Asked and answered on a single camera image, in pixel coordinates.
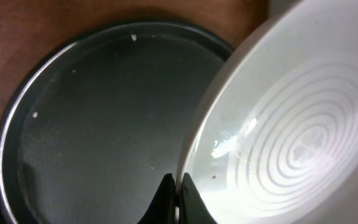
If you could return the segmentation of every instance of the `concentric rings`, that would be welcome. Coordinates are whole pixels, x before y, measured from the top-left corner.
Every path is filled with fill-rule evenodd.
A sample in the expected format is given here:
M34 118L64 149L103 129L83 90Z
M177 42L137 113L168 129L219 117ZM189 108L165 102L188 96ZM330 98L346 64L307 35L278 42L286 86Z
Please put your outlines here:
M279 79L249 113L229 155L227 187L252 217L310 211L355 160L358 66L343 58L310 61Z

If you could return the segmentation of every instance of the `non-stick pan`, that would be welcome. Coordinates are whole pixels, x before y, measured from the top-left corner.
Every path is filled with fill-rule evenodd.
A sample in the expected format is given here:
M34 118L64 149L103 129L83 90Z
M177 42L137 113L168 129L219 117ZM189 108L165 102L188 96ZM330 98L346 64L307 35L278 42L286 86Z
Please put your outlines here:
M199 27L143 21L51 54L0 127L6 220L138 222L163 175L175 172L195 107L231 52Z

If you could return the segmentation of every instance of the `black object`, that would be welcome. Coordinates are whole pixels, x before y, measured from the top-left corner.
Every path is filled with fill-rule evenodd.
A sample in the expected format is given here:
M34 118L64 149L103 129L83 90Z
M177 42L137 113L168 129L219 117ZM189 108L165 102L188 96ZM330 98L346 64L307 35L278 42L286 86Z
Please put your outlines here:
M174 223L175 197L175 181L172 174L165 174L152 203L138 224Z
M173 224L175 222L175 207L178 203L180 209L178 222L180 224L216 223L205 207L190 174L185 173L179 202L175 195L175 182L172 175L165 174L152 203L138 224Z
M30 73L3 117L2 212L10 223L136 223L176 171L198 101L232 49L160 21L66 46Z

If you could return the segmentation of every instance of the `food crumb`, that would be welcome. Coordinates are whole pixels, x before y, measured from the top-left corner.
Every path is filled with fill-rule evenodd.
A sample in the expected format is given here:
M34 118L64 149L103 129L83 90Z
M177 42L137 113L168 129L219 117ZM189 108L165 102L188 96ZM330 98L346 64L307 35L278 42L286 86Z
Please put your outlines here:
M132 40L133 40L133 41L136 41L136 38L137 38L137 37L136 37L136 34L131 34L131 37L132 37Z

